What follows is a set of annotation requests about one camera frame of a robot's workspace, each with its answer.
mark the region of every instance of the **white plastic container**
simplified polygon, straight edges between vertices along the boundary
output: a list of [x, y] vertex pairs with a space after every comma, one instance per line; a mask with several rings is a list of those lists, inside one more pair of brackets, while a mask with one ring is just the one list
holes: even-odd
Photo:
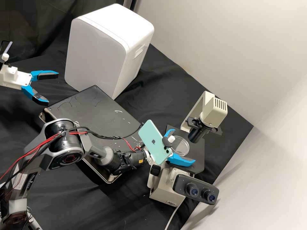
[[153, 25], [113, 4], [71, 23], [66, 82], [78, 91], [97, 85], [115, 99], [136, 77], [154, 33]]

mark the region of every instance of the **black fabric backdrop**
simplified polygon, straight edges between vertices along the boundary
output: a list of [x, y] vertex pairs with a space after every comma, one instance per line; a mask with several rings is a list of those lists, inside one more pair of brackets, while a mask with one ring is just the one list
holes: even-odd
[[[27, 8], [28, 5], [23, 1], [5, 1], [7, 9], [5, 12], [15, 10], [24, 16], [14, 31], [12, 26], [3, 30], [5, 23], [1, 24], [1, 38], [14, 42], [15, 49], [9, 53], [12, 52], [14, 56], [12, 60], [23, 59], [12, 65], [25, 72], [39, 69], [59, 72], [57, 80], [32, 83], [33, 87], [46, 96], [52, 104], [76, 92], [64, 81], [69, 34], [67, 25], [73, 17], [72, 12], [77, 9], [80, 2], [83, 5], [83, 10], [80, 12], [83, 12], [86, 3], [99, 2], [98, 8], [100, 8], [102, 2], [108, 4], [112, 1], [26, 2], [36, 4], [36, 11], [40, 4], [48, 6], [46, 12], [50, 10], [49, 7], [57, 12], [55, 9], [59, 9], [59, 5], [65, 5], [70, 9], [63, 13], [60, 20], [62, 23], [59, 24], [57, 17], [48, 14], [44, 19], [38, 20], [39, 17], [35, 17], [33, 11], [25, 10], [30, 8]], [[31, 26], [30, 19], [33, 18], [35, 26]], [[12, 37], [13, 34], [24, 34], [21, 32], [22, 23], [27, 23], [34, 30], [37, 29], [35, 31], [38, 31], [38, 34], [41, 30], [48, 30], [48, 33], [44, 33], [45, 38], [41, 40], [37, 34], [35, 42], [31, 42], [27, 36], [22, 39], [19, 36]], [[9, 31], [9, 37], [3, 37], [3, 31]], [[137, 78], [116, 98], [116, 102], [140, 122], [152, 119], [159, 130], [164, 132], [166, 124], [180, 126], [204, 90], [205, 88], [181, 67], [150, 46]], [[0, 174], [5, 172], [7, 167], [20, 156], [22, 149], [40, 132], [43, 123], [39, 120], [38, 114], [42, 109], [20, 91], [1, 87]], [[222, 137], [214, 134], [206, 136], [205, 170], [196, 175], [196, 178], [209, 183], [214, 182], [252, 125], [228, 107], [228, 115], [221, 127]], [[79, 167], [90, 175], [82, 165]], [[125, 173], [111, 185], [102, 183], [99, 186], [90, 180], [93, 177], [90, 176], [89, 179], [79, 167], [71, 165], [43, 172], [33, 185], [28, 203], [44, 229], [164, 229], [174, 208], [148, 198], [149, 189], [146, 187], [148, 165]], [[185, 199], [169, 229], [180, 229], [196, 205], [196, 202]]]

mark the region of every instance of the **white backdrop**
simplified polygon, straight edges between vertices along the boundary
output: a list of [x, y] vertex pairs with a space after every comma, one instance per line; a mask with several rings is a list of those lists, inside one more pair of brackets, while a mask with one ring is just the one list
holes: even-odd
[[152, 44], [255, 125], [307, 73], [305, 0], [138, 0]]
[[182, 230], [306, 229], [307, 79], [254, 127], [221, 172], [216, 207], [200, 203]]

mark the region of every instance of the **clear petri dish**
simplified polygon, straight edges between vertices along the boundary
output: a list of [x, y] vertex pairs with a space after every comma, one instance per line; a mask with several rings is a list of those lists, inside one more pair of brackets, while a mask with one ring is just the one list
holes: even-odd
[[173, 146], [171, 147], [174, 153], [177, 153], [180, 156], [185, 156], [188, 154], [190, 150], [189, 143], [186, 139], [181, 136], [174, 136], [175, 140], [172, 143]]

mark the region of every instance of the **mint green iphone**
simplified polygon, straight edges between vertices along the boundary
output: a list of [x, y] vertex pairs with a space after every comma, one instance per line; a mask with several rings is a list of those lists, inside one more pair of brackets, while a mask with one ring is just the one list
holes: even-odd
[[158, 165], [162, 164], [172, 153], [172, 149], [165, 147], [163, 144], [163, 136], [152, 120], [146, 121], [138, 131], [138, 134], [148, 148], [151, 157]]

